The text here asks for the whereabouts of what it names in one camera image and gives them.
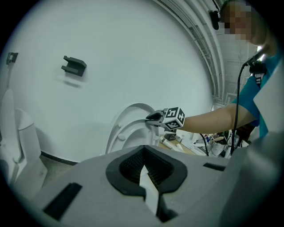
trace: black slot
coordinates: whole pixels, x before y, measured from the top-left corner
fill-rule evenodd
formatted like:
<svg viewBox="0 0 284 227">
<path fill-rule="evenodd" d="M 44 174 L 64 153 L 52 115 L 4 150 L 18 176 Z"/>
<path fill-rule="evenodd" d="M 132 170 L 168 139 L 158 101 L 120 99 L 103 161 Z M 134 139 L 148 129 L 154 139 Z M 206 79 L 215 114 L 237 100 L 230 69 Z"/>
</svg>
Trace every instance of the black slot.
<svg viewBox="0 0 284 227">
<path fill-rule="evenodd" d="M 225 166 L 212 164 L 212 163 L 205 163 L 203 166 L 207 167 L 207 168 L 214 169 L 214 170 L 218 170 L 218 171 L 224 171 L 225 168 L 226 168 Z"/>
<path fill-rule="evenodd" d="M 43 211 L 59 220 L 81 188 L 77 183 L 68 184 Z"/>
<path fill-rule="evenodd" d="M 166 222 L 178 214 L 166 207 L 162 195 L 176 191 L 187 176 L 186 166 L 155 148 L 139 146 L 131 152 L 114 159 L 106 168 L 106 177 L 110 184 L 126 196 L 143 196 L 146 191 L 139 186 L 143 166 L 159 192 L 156 216 Z"/>
</svg>

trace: wire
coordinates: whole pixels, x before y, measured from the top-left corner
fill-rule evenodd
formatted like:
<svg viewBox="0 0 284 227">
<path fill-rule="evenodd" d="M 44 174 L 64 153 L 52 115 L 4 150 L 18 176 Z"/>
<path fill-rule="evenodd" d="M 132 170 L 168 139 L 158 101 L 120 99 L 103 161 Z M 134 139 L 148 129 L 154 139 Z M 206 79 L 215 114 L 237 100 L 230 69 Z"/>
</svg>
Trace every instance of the wire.
<svg viewBox="0 0 284 227">
<path fill-rule="evenodd" d="M 204 138 L 204 136 L 203 136 L 201 133 L 199 133 L 199 134 L 202 136 L 202 139 L 203 139 L 203 141 L 204 141 L 204 144 L 205 144 L 205 150 L 206 150 L 206 155 L 207 155 L 207 156 L 209 156 L 209 154 L 208 154 L 208 150 L 207 150 L 207 144 L 206 144 L 205 138 Z"/>
<path fill-rule="evenodd" d="M 237 82 L 237 106 L 236 106 L 236 116 L 235 116 L 235 124 L 234 124 L 234 129 L 232 131 L 232 146 L 231 146 L 231 155 L 234 152 L 234 142 L 235 142 L 235 131 L 237 128 L 237 122 L 238 122 L 238 111 L 239 111 L 239 97 L 240 97 L 240 80 L 241 80 L 241 73 L 243 72 L 244 67 L 247 66 L 246 64 L 242 65 L 240 74 L 238 77 L 238 82 Z"/>
<path fill-rule="evenodd" d="M 214 156 L 216 156 L 216 157 L 218 157 L 218 155 L 215 155 L 214 153 L 213 153 L 213 151 L 212 151 L 212 147 L 213 147 L 213 143 L 211 144 L 211 153 L 214 155 Z"/>
</svg>

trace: floor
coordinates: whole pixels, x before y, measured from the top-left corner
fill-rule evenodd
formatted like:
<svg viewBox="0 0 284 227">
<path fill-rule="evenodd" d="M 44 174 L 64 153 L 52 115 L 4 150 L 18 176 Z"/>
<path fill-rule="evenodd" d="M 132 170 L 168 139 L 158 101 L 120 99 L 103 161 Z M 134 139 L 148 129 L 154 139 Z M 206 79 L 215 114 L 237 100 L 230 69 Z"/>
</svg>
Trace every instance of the floor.
<svg viewBox="0 0 284 227">
<path fill-rule="evenodd" d="M 43 182 L 43 187 L 51 181 L 59 178 L 61 175 L 63 175 L 65 172 L 67 172 L 73 167 L 73 165 L 57 162 L 42 155 L 39 158 L 48 170 L 45 180 Z"/>
</svg>

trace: white curved wall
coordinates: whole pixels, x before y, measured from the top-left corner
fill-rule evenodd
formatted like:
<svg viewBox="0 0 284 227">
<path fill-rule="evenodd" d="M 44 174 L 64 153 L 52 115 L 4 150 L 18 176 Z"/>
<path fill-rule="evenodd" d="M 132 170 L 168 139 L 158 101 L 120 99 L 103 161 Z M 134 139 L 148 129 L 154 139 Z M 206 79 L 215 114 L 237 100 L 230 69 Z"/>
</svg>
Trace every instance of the white curved wall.
<svg viewBox="0 0 284 227">
<path fill-rule="evenodd" d="M 126 104 L 180 106 L 186 116 L 212 107 L 199 54 L 151 0 L 44 1 L 18 26 L 6 52 L 19 53 L 10 78 L 16 107 L 34 120 L 41 149 L 63 159 L 104 153 L 109 124 Z M 64 55 L 85 61 L 82 78 L 65 75 Z M 1 94 L 6 80 L 2 67 Z"/>
</svg>

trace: dark gray wall bracket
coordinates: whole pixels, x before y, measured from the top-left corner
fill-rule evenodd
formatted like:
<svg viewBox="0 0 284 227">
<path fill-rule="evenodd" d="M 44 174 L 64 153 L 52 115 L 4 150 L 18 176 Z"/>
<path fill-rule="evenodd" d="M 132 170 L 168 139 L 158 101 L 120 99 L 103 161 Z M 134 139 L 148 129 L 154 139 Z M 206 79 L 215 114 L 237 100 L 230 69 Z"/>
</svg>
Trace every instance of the dark gray wall bracket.
<svg viewBox="0 0 284 227">
<path fill-rule="evenodd" d="M 87 67 L 86 63 L 82 60 L 75 59 L 75 58 L 69 58 L 67 56 L 64 56 L 64 60 L 68 61 L 67 66 L 61 66 L 61 68 L 67 72 L 72 73 L 77 76 L 83 76 L 83 73 L 85 71 L 85 68 Z"/>
<path fill-rule="evenodd" d="M 13 53 L 13 52 L 8 53 L 8 57 L 6 59 L 6 65 L 9 65 L 11 62 L 15 63 L 17 56 L 18 53 Z"/>
</svg>

